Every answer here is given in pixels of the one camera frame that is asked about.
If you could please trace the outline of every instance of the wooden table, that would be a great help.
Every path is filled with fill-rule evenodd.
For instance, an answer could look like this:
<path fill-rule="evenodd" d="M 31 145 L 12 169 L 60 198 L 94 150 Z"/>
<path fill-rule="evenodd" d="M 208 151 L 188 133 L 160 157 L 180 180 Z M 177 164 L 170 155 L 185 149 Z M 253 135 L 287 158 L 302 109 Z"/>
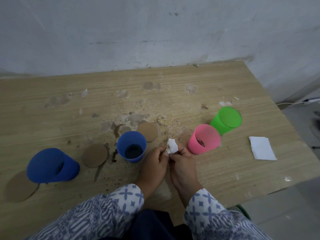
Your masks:
<path fill-rule="evenodd" d="M 84 166 L 80 157 L 88 145 L 108 143 L 112 155 L 118 134 L 141 121 L 159 129 L 147 151 L 167 138 L 185 144 L 227 102 L 241 113 L 242 125 L 222 137 L 221 147 L 196 157 L 200 182 L 223 205 L 320 175 L 318 159 L 240 61 L 0 80 L 0 96 L 1 190 L 45 148 L 59 148 L 81 166 L 74 180 L 42 184 L 23 202 L 8 203 L 1 195 L 1 239 L 21 239 L 76 204 L 136 178 L 140 163 L 119 156 L 116 162 L 109 157 L 100 173 Z M 254 160 L 248 136 L 268 137 L 278 161 Z M 145 206 L 182 222 L 184 209 L 168 174 Z"/>

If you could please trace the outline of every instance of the blue and white patterned shirt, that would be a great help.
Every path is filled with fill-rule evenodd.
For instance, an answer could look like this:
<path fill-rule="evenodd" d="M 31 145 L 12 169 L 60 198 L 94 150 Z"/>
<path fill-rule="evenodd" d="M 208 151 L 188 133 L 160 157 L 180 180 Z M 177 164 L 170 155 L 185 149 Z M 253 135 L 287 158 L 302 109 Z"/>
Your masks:
<path fill-rule="evenodd" d="M 143 204 L 144 197 L 139 187 L 124 185 L 113 193 L 99 194 L 82 202 L 26 239 L 122 238 Z M 190 199 L 184 222 L 194 239 L 270 239 L 242 214 L 226 210 L 205 189 Z"/>

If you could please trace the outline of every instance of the pink plastic cup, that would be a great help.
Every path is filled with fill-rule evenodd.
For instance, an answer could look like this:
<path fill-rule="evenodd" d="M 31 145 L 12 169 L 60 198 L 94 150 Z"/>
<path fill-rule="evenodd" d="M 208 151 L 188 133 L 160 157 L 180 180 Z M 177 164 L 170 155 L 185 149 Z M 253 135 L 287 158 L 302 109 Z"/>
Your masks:
<path fill-rule="evenodd" d="M 192 154 L 198 155 L 216 149 L 220 141 L 220 134 L 214 127 L 201 124 L 194 130 L 187 147 Z"/>

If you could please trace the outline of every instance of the green plastic cup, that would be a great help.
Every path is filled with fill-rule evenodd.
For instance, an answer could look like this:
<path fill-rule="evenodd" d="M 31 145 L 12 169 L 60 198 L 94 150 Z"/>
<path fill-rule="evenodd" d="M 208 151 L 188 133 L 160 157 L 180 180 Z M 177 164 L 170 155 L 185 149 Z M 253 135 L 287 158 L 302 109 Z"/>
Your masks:
<path fill-rule="evenodd" d="M 242 117 L 240 113 L 231 107 L 223 107 L 219 110 L 210 125 L 216 128 L 219 134 L 223 134 L 232 131 L 242 123 Z"/>

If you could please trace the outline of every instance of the person's left hand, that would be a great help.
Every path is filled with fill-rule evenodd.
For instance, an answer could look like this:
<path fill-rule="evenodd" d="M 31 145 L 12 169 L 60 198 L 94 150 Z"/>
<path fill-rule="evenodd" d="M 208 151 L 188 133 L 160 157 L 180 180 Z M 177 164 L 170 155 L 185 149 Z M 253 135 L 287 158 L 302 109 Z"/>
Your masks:
<path fill-rule="evenodd" d="M 145 200 L 156 191 L 165 177 L 169 160 L 165 150 L 165 146 L 154 148 L 142 163 L 135 184 L 141 189 Z"/>

